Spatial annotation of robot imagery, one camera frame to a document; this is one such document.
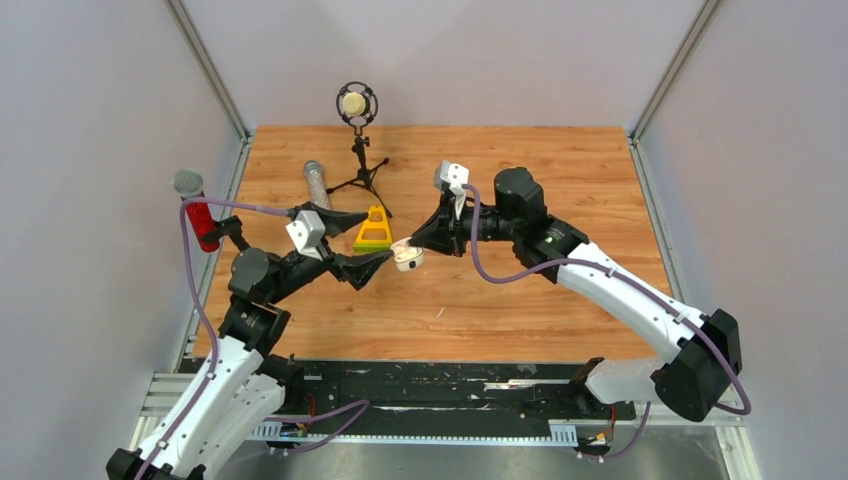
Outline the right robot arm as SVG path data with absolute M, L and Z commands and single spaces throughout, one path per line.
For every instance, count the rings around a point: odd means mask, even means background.
M 739 380 L 739 325 L 730 313 L 705 313 L 629 272 L 584 232 L 549 214 L 542 186 L 524 167 L 495 176 L 492 205 L 481 202 L 469 170 L 457 163 L 438 166 L 434 185 L 438 206 L 409 238 L 411 247 L 469 254 L 492 284 L 541 275 L 592 301 L 652 348 L 647 359 L 587 361 L 570 382 L 577 413 L 596 417 L 619 402 L 659 402 L 692 422 L 715 409 L 751 412 Z

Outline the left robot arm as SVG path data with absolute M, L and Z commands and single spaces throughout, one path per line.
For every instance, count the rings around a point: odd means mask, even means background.
M 293 250 L 279 256 L 250 246 L 235 215 L 204 229 L 202 240 L 227 236 L 238 249 L 228 285 L 230 307 L 219 328 L 204 325 L 210 353 L 176 404 L 138 447 L 112 454 L 109 478 L 216 478 L 268 416 L 296 412 L 305 403 L 302 368 L 271 352 L 291 318 L 278 302 L 325 273 L 360 290 L 392 256 L 389 251 L 346 256 L 331 249 L 329 238 L 363 223 L 366 212 L 332 211 L 311 202 L 252 209 L 289 218 Z

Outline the white earbud case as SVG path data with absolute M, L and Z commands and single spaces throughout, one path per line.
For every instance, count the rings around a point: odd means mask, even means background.
M 413 271 L 424 261 L 424 249 L 418 246 L 413 246 L 411 244 L 410 237 L 394 242 L 390 246 L 390 250 L 393 254 L 394 265 L 400 272 Z

